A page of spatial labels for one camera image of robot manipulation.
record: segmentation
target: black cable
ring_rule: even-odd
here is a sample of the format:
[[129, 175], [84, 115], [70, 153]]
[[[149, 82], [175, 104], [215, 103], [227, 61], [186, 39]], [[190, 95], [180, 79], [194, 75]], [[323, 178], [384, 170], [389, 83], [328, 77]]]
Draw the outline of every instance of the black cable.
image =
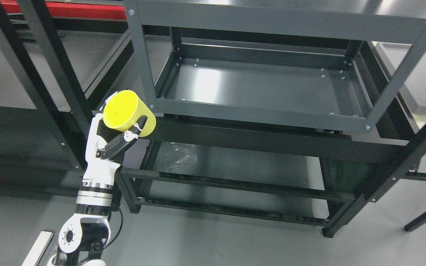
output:
[[[119, 225], [119, 229], [118, 229], [118, 232], [116, 233], [115, 237], [113, 237], [113, 239], [105, 246], [104, 249], [108, 248], [108, 246], [113, 244], [113, 242], [118, 238], [119, 234], [121, 233], [121, 229], [123, 229], [123, 223], [124, 223], [123, 211], [121, 210], [121, 208], [119, 206], [116, 206], [116, 205], [113, 205], [113, 206], [116, 207], [116, 209], [118, 209], [119, 214], [121, 215], [121, 223]], [[83, 259], [82, 261], [80, 261], [80, 263], [84, 263], [85, 261], [88, 261], [88, 257]]]

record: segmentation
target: gray floor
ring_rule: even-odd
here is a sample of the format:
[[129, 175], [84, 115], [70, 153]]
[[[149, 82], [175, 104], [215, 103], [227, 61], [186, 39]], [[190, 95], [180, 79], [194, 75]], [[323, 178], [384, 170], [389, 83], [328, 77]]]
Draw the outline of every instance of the gray floor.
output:
[[[0, 196], [0, 265], [20, 265], [39, 232], [56, 232], [74, 204], [67, 197]], [[306, 225], [146, 206], [129, 214], [124, 202], [122, 209], [122, 234], [103, 255], [108, 265], [426, 265], [426, 225], [412, 233], [402, 230], [426, 210], [421, 181], [400, 180], [333, 239]]]

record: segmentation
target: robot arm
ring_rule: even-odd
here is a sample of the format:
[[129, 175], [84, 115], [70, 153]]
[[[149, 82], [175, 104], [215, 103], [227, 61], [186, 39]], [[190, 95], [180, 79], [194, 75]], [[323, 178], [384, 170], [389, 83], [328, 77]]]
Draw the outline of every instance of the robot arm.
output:
[[124, 152], [139, 138], [147, 116], [141, 116], [129, 130], [117, 135], [109, 143], [103, 131], [111, 131], [102, 123], [98, 113], [91, 121], [85, 160], [88, 163], [78, 191], [76, 211], [62, 226], [58, 237], [57, 254], [47, 266], [76, 266], [81, 251], [88, 251], [85, 266], [105, 266], [101, 260], [103, 248], [109, 243], [108, 223], [115, 172], [121, 166]]

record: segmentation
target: metal shelf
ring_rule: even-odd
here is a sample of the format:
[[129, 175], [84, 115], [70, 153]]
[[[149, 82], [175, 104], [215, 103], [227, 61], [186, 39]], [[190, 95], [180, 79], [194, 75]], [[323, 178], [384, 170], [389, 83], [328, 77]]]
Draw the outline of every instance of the metal shelf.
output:
[[408, 44], [426, 26], [426, 0], [129, 0], [125, 7], [144, 25]]
[[164, 113], [359, 131], [371, 105], [350, 57], [181, 44], [156, 88]]
[[[368, 133], [426, 50], [424, 0], [125, 0], [125, 7], [143, 99], [159, 113]], [[155, 82], [150, 67], [157, 62], [149, 57], [143, 25], [170, 27], [173, 50]], [[293, 35], [296, 43], [306, 44], [306, 37], [306, 46], [322, 49], [185, 43], [192, 35], [223, 35], [244, 44], [254, 33], [261, 35], [257, 42]], [[330, 38], [348, 43], [341, 55], [329, 49]], [[371, 97], [372, 84], [361, 77], [368, 67], [355, 59], [364, 41], [391, 39], [413, 47], [385, 89]]]
[[[197, 160], [176, 167], [172, 151], [182, 147]], [[127, 199], [132, 212], [154, 205], [326, 226], [355, 199], [352, 193], [323, 189], [319, 172], [306, 170], [318, 166], [318, 158], [152, 141], [144, 161], [141, 170], [121, 171], [124, 182], [145, 187], [134, 188], [137, 196]], [[329, 212], [328, 205], [337, 209]]]

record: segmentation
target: gray metal shelving unit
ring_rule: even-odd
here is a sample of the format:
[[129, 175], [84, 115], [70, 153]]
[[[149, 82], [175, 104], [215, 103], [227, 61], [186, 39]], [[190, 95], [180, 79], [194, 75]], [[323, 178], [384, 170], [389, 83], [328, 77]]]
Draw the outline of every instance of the gray metal shelving unit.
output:
[[[425, 0], [126, 0], [125, 7], [145, 100], [159, 113], [368, 132], [426, 51]], [[171, 30], [172, 51], [159, 77], [151, 76], [142, 25]], [[333, 38], [348, 45], [337, 54], [199, 44], [183, 35], [191, 30]], [[362, 41], [413, 44], [378, 97], [354, 59]]]

